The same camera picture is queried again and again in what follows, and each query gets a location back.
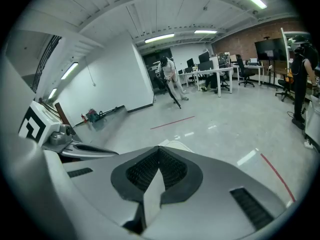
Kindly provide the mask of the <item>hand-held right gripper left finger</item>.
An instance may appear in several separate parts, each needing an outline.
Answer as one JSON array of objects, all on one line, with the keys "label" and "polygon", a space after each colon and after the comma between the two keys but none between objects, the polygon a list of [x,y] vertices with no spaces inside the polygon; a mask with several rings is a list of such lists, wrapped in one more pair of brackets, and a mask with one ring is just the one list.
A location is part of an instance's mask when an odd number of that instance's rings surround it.
[{"label": "hand-held right gripper left finger", "polygon": [[63,165],[82,197],[119,227],[140,233],[159,214],[159,148]]}]

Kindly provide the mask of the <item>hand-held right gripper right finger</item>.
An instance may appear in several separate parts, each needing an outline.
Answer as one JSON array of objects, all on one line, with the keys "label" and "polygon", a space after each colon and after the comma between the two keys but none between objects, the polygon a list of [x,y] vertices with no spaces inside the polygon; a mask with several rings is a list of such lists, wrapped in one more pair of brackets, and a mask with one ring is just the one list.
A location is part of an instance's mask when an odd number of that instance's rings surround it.
[{"label": "hand-held right gripper right finger", "polygon": [[283,201],[265,185],[222,160],[169,148],[197,164],[203,179],[186,201],[164,204],[147,228],[149,240],[257,239],[260,227],[285,210]]}]

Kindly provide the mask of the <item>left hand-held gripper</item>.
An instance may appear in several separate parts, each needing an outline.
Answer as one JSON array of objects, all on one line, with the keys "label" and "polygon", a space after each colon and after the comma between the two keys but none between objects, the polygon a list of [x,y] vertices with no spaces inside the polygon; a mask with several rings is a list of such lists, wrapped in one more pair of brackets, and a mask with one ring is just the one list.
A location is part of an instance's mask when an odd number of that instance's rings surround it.
[{"label": "left hand-held gripper", "polygon": [[[32,101],[21,123],[18,135],[35,141],[43,149],[64,149],[72,141],[72,129],[43,105]],[[86,144],[74,144],[61,155],[77,159],[100,159],[118,156],[115,151]]]}]

